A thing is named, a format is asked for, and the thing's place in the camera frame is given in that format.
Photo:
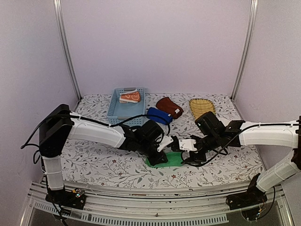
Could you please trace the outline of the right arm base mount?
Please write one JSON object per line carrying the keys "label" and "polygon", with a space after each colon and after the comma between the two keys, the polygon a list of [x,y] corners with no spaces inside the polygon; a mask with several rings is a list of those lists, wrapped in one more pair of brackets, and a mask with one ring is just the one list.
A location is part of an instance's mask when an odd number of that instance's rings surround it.
{"label": "right arm base mount", "polygon": [[252,178],[245,192],[228,195],[226,197],[226,204],[229,206],[230,210],[240,209],[267,201],[265,192],[262,192],[256,187],[259,175],[260,173]]}

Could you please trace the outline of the green towel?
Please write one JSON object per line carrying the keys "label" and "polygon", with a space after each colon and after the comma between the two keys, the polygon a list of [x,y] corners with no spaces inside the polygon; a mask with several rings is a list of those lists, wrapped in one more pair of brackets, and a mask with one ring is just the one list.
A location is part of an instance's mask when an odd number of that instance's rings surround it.
{"label": "green towel", "polygon": [[182,166],[182,157],[180,152],[168,152],[166,153],[167,162],[166,163],[158,163],[152,166],[149,160],[145,159],[145,164],[152,168],[167,168],[167,167],[180,167]]}

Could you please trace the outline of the orange bunny pattern towel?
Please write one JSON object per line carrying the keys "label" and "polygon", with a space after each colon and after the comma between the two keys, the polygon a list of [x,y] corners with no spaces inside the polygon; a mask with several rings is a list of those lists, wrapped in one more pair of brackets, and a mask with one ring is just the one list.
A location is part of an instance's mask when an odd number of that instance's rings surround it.
{"label": "orange bunny pattern towel", "polygon": [[132,91],[120,93],[119,102],[120,103],[139,103],[141,101],[141,95],[137,89]]}

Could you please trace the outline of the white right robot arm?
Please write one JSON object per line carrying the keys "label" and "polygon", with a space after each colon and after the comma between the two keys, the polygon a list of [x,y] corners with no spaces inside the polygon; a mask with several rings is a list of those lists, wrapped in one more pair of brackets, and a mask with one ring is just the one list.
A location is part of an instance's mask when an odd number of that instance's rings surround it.
{"label": "white right robot arm", "polygon": [[242,146],[289,147],[289,154],[272,168],[254,176],[243,195],[247,205],[254,205],[261,195],[301,171],[301,120],[263,123],[219,119],[207,112],[195,120],[203,137],[191,137],[179,142],[180,149],[189,152],[186,164],[201,167],[206,164],[201,155],[217,148]]}

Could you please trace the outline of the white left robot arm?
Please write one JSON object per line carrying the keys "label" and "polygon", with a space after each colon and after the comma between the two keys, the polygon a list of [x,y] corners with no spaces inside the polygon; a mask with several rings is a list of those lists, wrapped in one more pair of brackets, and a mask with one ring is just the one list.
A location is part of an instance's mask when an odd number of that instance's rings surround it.
{"label": "white left robot arm", "polygon": [[61,154],[69,139],[87,140],[117,149],[138,151],[154,166],[166,163],[163,150],[173,142],[163,129],[149,120],[142,126],[124,123],[105,124],[71,112],[68,105],[59,105],[46,117],[39,128],[40,154],[45,166],[48,187],[59,204],[66,204],[70,194],[64,190]]}

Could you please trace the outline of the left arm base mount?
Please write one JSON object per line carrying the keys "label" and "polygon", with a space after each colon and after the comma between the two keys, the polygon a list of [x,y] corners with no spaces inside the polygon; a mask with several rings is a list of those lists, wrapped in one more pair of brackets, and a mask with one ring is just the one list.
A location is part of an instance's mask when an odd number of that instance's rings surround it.
{"label": "left arm base mount", "polygon": [[47,188],[45,200],[65,207],[83,210],[86,203],[86,195],[83,189],[75,188],[67,191],[65,187],[61,190]]}

